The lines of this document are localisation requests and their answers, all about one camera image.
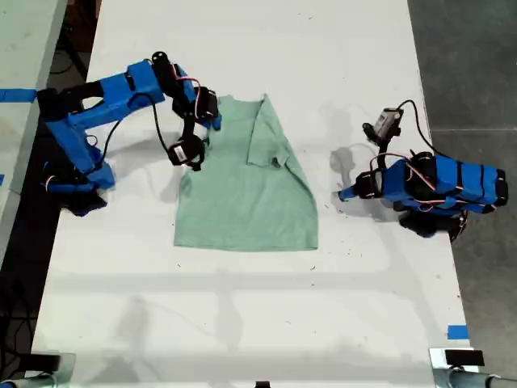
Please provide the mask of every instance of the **electrical cable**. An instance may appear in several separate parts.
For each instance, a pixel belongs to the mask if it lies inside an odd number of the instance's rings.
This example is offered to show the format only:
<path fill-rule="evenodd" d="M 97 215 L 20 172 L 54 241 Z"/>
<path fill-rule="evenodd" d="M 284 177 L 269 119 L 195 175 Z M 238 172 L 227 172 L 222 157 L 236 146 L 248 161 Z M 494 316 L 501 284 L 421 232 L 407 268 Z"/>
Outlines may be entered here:
<path fill-rule="evenodd" d="M 411 171 L 411 175 L 410 177 L 407 179 L 407 180 L 410 180 L 411 177 L 412 177 L 412 174 L 415 173 L 427 186 L 429 186 L 429 188 L 432 190 L 432 191 L 435 191 L 436 190 L 436 187 L 433 183 L 431 183 L 429 181 L 429 179 L 427 179 L 419 170 L 417 170 L 416 168 L 414 168 L 413 166 L 411 166 L 410 164 L 410 160 L 404 156 L 404 155 L 401 155 L 401 154 L 394 154 L 392 152 L 383 152 L 381 154 L 378 154 L 376 157 L 372 158 L 370 160 L 370 171 L 373 171 L 373 165 L 372 165 L 372 162 L 374 160 L 376 160 L 377 158 L 379 158 L 380 156 L 385 156 L 385 155 L 391 155 L 391 156 L 398 156 L 399 158 L 404 158 L 406 160 L 406 165 L 409 167 L 410 171 Z"/>
<path fill-rule="evenodd" d="M 93 137 L 95 139 L 95 143 L 90 144 L 90 142 L 88 141 L 88 137 Z M 88 141 L 88 144 L 93 147 L 95 147 L 97 145 L 97 143 L 99 143 L 99 139 L 95 135 L 92 135 L 92 134 L 86 135 L 86 141 Z"/>
<path fill-rule="evenodd" d="M 412 99 L 407 99 L 406 101 L 402 102 L 398 107 L 397 107 L 397 110 L 402 108 L 404 105 L 406 105 L 407 103 L 410 103 L 412 106 L 413 106 L 413 110 L 414 110 L 414 118 L 415 118 L 415 122 L 416 122 L 416 125 L 417 125 L 417 130 L 418 130 L 418 133 L 420 134 L 420 137 L 422 138 L 422 140 L 424 140 L 424 142 L 427 144 L 427 146 L 429 148 L 431 148 L 433 151 L 435 151 L 436 154 L 438 155 L 442 155 L 444 156 L 445 158 L 449 158 L 446 154 L 442 153 L 442 152 L 439 152 L 435 147 L 433 147 L 433 145 L 426 139 L 425 136 L 423 136 L 423 133 L 422 133 L 422 129 L 420 128 L 420 120 L 418 119 L 418 109 L 417 109 L 417 104 L 414 103 L 414 101 Z"/>
<path fill-rule="evenodd" d="M 54 55 L 57 55 L 57 54 L 65 54 L 66 55 L 66 51 L 58 51 L 58 50 L 56 50 L 56 54 L 54 54 Z M 69 65 L 67 67 L 65 67 L 63 70 L 50 71 L 49 74 L 51 74 L 51 75 L 64 74 L 67 71 L 69 71 L 70 69 L 72 69 L 73 67 L 74 67 L 74 62 L 70 59 Z"/>
<path fill-rule="evenodd" d="M 167 146 L 165 144 L 165 141 L 163 140 L 163 136 L 162 136 L 162 131 L 160 129 L 160 124 L 158 123 L 158 113 L 156 111 L 156 103 L 154 102 L 153 100 L 153 97 L 151 97 L 150 95 L 148 95 L 147 93 L 136 93 L 129 101 L 128 101 L 128 106 L 131 106 L 131 103 L 135 100 L 136 97 L 138 96 L 144 96 L 144 97 L 147 97 L 149 99 L 149 101 L 151 102 L 151 106 L 153 107 L 153 115 L 154 115 L 154 124 L 156 126 L 156 132 L 158 133 L 158 139 L 160 140 L 160 144 L 162 144 L 162 147 L 163 149 L 165 150 L 166 154 L 168 155 L 169 154 L 169 150 L 167 149 Z M 107 147 L 109 145 L 109 142 L 111 140 L 111 136 L 113 136 L 113 133 L 115 132 L 115 130 L 117 129 L 117 127 L 120 125 L 120 123 L 122 122 L 123 119 L 120 119 L 118 120 L 115 125 L 113 125 L 113 128 L 111 128 L 110 130 L 110 133 L 107 135 L 107 138 L 106 138 L 106 142 L 104 143 L 104 151 L 103 151 L 103 155 L 101 156 L 100 160 L 97 162 L 97 166 L 95 167 L 95 169 L 93 171 L 96 171 L 98 170 L 100 167 L 102 167 L 103 165 L 103 162 L 104 162 L 104 159 L 106 158 L 106 153 L 107 153 Z"/>
<path fill-rule="evenodd" d="M 195 96 L 195 104 L 194 104 L 194 117 L 196 119 L 199 119 L 199 117 L 197 116 L 197 102 L 199 101 L 200 99 L 200 94 L 201 94 L 201 82 L 199 82 L 196 78 L 192 78 L 192 77 L 178 77 L 178 74 L 176 73 L 176 68 L 174 67 L 174 64 L 172 64 L 170 67 L 172 67 L 172 74 L 174 75 L 174 79 L 176 81 L 191 81 L 191 82 L 195 82 L 197 83 L 197 94 Z"/>

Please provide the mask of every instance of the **gray floor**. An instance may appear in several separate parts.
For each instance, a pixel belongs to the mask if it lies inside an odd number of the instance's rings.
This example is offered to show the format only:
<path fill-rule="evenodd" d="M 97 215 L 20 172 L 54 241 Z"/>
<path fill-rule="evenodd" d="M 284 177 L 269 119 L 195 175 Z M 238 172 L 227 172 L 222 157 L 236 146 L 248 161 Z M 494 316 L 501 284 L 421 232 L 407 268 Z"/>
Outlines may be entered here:
<path fill-rule="evenodd" d="M 517 183 L 517 1 L 410 0 L 439 150 L 506 171 Z M 472 344 L 485 370 L 517 376 L 517 202 L 471 217 L 453 244 Z"/>

